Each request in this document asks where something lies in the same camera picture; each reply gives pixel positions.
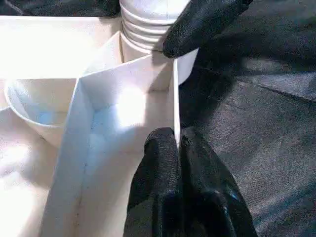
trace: gloved finger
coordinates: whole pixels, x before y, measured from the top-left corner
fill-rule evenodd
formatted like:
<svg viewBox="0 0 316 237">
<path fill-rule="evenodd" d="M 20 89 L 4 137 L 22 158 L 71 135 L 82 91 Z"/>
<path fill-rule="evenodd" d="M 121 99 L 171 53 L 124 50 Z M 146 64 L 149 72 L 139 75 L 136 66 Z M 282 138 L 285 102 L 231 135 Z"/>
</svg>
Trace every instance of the gloved finger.
<svg viewBox="0 0 316 237">
<path fill-rule="evenodd" d="M 103 12 L 106 16 L 115 16 L 119 14 L 119 0 L 98 0 L 103 5 Z"/>
<path fill-rule="evenodd" d="M 233 175 L 192 128 L 182 131 L 181 167 L 186 226 L 197 220 L 209 236 L 256 237 L 252 217 Z"/>
<path fill-rule="evenodd" d="M 191 0 L 168 31 L 164 55 L 174 58 L 199 48 L 246 9 L 242 0 Z"/>
<path fill-rule="evenodd" d="M 150 133 L 131 184 L 125 236 L 180 236 L 183 205 L 178 158 L 171 128 Z"/>
</svg>

